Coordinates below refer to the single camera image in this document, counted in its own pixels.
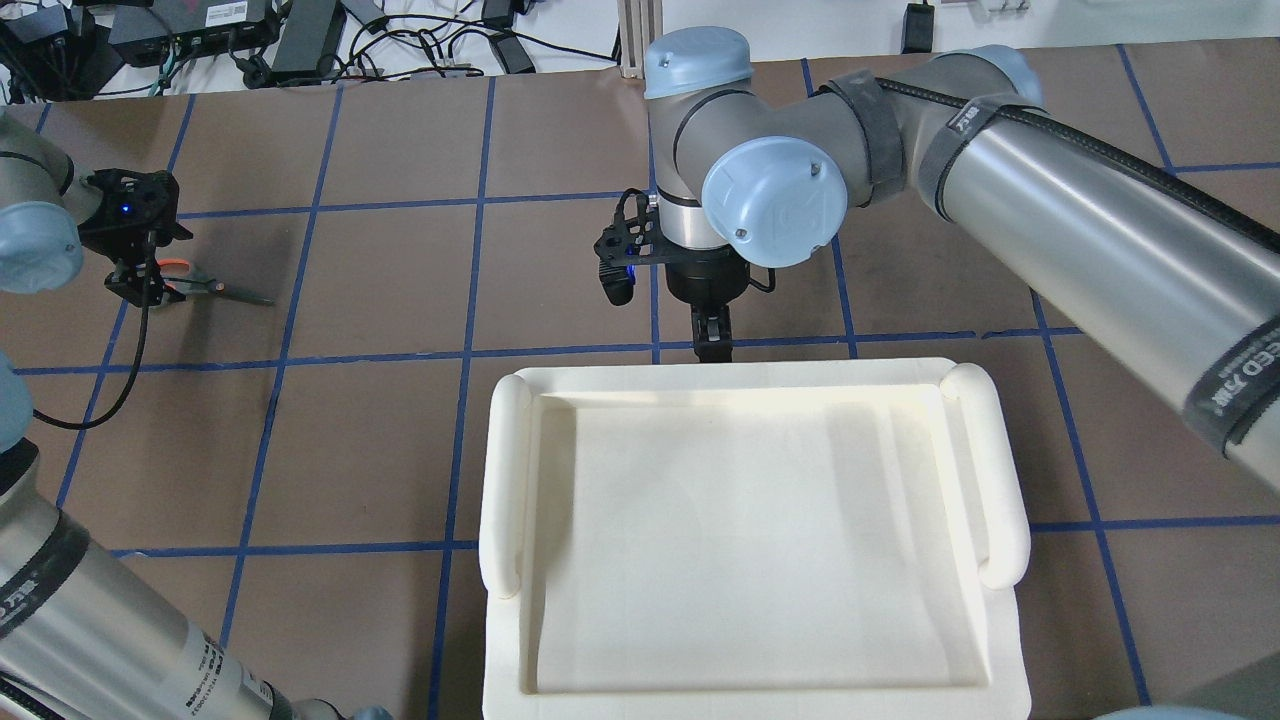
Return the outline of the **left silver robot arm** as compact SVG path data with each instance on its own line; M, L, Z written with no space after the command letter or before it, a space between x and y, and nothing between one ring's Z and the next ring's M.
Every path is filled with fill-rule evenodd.
M79 170L28 126L3 118L3 290L58 290L84 254L109 259L105 286L141 310L220 293L156 251L191 233L165 170ZM339 719L256 676L36 487L29 391L3 361L3 707L45 719Z

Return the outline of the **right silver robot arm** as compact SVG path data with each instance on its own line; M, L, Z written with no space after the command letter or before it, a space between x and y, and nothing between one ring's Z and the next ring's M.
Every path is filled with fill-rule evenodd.
M867 70L772 108L749 42L650 44L660 227L696 258L806 261L846 215L911 192L1137 375L1210 447L1277 484L1277 232L1055 120L1016 50Z

